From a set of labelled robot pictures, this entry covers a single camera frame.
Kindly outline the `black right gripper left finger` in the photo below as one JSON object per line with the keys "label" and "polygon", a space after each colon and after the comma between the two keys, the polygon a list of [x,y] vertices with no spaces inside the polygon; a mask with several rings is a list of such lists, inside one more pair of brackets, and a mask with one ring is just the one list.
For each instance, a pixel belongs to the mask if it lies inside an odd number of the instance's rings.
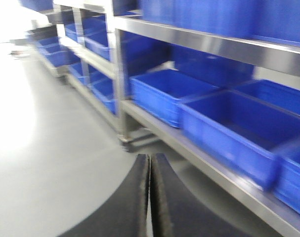
{"label": "black right gripper left finger", "polygon": [[62,237],[145,237],[150,158],[138,154],[125,179],[91,215]]}

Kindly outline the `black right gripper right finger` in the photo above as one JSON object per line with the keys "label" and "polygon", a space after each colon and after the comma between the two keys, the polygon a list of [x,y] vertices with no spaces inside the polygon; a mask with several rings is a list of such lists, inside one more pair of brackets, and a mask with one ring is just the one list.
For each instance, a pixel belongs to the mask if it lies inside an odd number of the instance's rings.
{"label": "black right gripper right finger", "polygon": [[164,154],[151,155],[150,203],[156,237],[279,236],[209,179],[191,192]]}

